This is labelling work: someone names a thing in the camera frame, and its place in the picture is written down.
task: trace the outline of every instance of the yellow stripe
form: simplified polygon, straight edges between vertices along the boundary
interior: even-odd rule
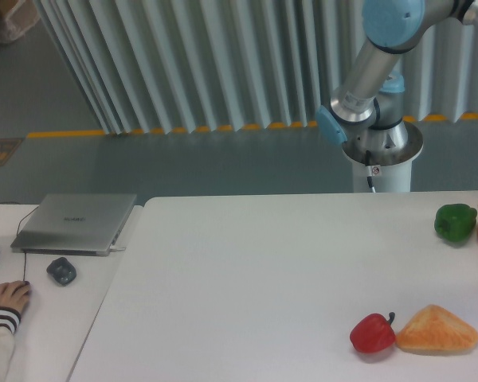
[[[461,120],[474,120],[478,119],[478,113],[464,113],[461,117]],[[440,122],[440,121],[447,121],[448,119],[444,117],[443,115],[436,115],[436,114],[431,114],[427,115],[425,118],[423,118],[425,122]],[[410,123],[415,123],[417,120],[410,115],[407,115],[404,117],[404,121],[410,122]],[[281,122],[273,122],[269,124],[268,129],[270,130],[277,130],[277,129],[286,129],[286,128],[301,128],[303,127],[303,124],[301,122],[294,122],[289,126],[286,126],[285,124]],[[308,127],[317,127],[317,122],[316,121],[309,121],[308,122]],[[217,128],[218,131],[233,131],[233,128],[231,125],[223,125],[219,126]],[[261,126],[255,123],[250,123],[247,125],[244,125],[242,127],[242,130],[262,130]],[[210,129],[208,126],[199,126],[195,129],[196,132],[198,133],[208,133],[210,132]],[[186,134],[187,130],[184,127],[175,127],[172,129],[173,133],[175,134]],[[143,134],[142,129],[134,129],[130,134],[132,135],[138,135],[138,134]],[[164,130],[161,127],[155,127],[151,130],[151,134],[165,134]],[[45,131],[45,132],[33,132],[33,133],[28,133],[27,138],[64,138],[64,137],[92,137],[92,136],[102,136],[105,135],[104,131],[102,130],[79,130],[79,131]]]
[[[47,131],[41,133],[29,133],[27,138],[62,138],[62,137],[88,137],[104,135],[102,130],[81,130],[81,131]]]

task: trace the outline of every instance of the robotic arm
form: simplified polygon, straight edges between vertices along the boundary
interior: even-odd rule
[[[412,161],[421,153],[420,131],[402,121],[403,77],[393,71],[432,25],[457,18],[478,27],[478,0],[365,0],[367,39],[346,78],[320,107],[317,124],[328,140],[342,144],[353,163],[355,192],[410,191]]]

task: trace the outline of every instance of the bell pepper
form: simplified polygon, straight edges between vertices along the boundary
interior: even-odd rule
[[[478,212],[468,205],[443,205],[437,210],[434,229],[443,239],[459,243],[471,235]]]
[[[351,331],[351,339],[354,349],[360,353],[376,353],[390,347],[395,342],[395,333],[391,324],[395,319],[395,313],[390,313],[390,319],[386,320],[379,313],[366,316]]]

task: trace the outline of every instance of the bread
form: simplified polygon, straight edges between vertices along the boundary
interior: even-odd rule
[[[446,309],[429,305],[397,334],[396,343],[411,353],[459,353],[476,346],[478,332]]]

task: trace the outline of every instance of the green bell pepper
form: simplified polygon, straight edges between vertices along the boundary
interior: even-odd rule
[[[478,212],[468,205],[443,205],[437,210],[433,227],[437,234],[453,243],[466,240],[476,226]]]

